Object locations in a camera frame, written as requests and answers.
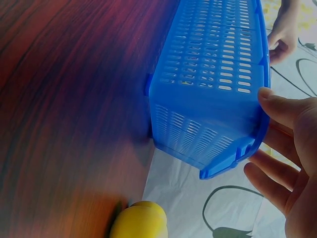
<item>wooden table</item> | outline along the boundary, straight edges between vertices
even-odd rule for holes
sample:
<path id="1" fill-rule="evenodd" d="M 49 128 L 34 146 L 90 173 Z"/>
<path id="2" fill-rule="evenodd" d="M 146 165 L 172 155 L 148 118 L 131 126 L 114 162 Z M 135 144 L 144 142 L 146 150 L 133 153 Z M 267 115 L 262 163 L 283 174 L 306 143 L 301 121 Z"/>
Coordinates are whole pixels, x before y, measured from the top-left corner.
<path id="1" fill-rule="evenodd" d="M 178 0 L 1 0 L 1 238 L 103 238 L 140 200 Z"/>

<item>finger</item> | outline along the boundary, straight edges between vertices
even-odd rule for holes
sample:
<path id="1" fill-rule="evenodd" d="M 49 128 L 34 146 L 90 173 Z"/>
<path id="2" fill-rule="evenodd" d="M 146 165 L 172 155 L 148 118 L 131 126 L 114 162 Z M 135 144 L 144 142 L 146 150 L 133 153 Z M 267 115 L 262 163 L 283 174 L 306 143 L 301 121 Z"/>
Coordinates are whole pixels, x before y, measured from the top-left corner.
<path id="1" fill-rule="evenodd" d="M 269 49 L 274 48 L 274 46 L 277 44 L 279 39 L 280 39 L 279 35 L 273 29 L 271 33 L 267 36 L 268 48 Z"/>
<path id="2" fill-rule="evenodd" d="M 269 121 L 269 126 L 282 131 L 283 133 L 289 135 L 290 137 L 294 137 L 294 131 L 292 129 L 290 129 L 287 126 L 284 126 L 284 125 L 282 125 L 282 124 L 280 124 L 272 119 Z"/>
<path id="3" fill-rule="evenodd" d="M 302 167 L 293 136 L 270 124 L 264 138 L 264 143 L 285 156 L 298 167 Z"/>
<path id="4" fill-rule="evenodd" d="M 288 190 L 293 191 L 299 174 L 296 169 L 272 158 L 261 150 L 250 157 L 249 160 L 270 178 L 274 179 Z"/>
<path id="5" fill-rule="evenodd" d="M 283 60 L 287 58 L 289 54 L 283 51 L 276 52 L 274 55 L 270 55 L 269 57 L 269 64 L 275 65 L 281 63 Z"/>
<path id="6" fill-rule="evenodd" d="M 275 96 L 269 88 L 261 88 L 258 99 L 263 110 L 271 119 L 290 129 L 293 129 L 297 117 L 312 107 L 312 101 L 309 99 L 295 100 Z"/>
<path id="7" fill-rule="evenodd" d="M 291 192 L 270 179 L 258 166 L 253 163 L 247 163 L 244 167 L 244 173 L 253 184 L 275 207 L 284 215 L 285 205 Z"/>
<path id="8" fill-rule="evenodd" d="M 283 50 L 280 45 L 273 51 L 274 53 L 270 51 L 269 55 L 270 64 L 280 63 L 290 54 L 290 52 Z"/>

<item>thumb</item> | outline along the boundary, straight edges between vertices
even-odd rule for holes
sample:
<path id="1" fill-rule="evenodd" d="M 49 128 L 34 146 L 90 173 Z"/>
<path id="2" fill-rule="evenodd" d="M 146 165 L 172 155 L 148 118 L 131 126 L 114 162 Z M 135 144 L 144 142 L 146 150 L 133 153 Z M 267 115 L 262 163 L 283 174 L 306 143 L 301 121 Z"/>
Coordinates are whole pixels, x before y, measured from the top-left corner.
<path id="1" fill-rule="evenodd" d="M 275 31 L 272 31 L 267 37 L 268 48 L 273 48 L 273 46 L 277 43 L 278 40 L 279 35 Z"/>
<path id="2" fill-rule="evenodd" d="M 269 88 L 261 88 L 258 93 L 259 103 L 263 110 L 274 121 L 293 129 L 297 118 L 305 111 L 317 111 L 317 99 L 286 99 L 275 96 Z"/>

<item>yellow object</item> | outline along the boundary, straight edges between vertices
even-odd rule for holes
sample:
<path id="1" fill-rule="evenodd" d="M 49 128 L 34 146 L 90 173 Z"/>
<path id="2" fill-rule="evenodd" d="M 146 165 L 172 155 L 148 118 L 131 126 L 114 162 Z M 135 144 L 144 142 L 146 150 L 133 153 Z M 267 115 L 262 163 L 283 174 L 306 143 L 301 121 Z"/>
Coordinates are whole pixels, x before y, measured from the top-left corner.
<path id="1" fill-rule="evenodd" d="M 168 238 L 166 225 L 166 214 L 159 205 L 141 201 L 118 215 L 110 238 Z"/>

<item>blue plastic basket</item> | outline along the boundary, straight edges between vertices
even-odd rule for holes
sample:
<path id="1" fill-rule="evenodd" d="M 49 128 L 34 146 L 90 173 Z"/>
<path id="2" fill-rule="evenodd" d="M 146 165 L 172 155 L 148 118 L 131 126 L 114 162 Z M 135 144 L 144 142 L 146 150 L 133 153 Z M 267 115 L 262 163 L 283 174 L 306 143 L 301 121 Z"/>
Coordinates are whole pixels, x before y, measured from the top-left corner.
<path id="1" fill-rule="evenodd" d="M 149 84 L 156 147 L 200 179 L 235 167 L 266 133 L 269 81 L 260 0 L 181 0 Z"/>

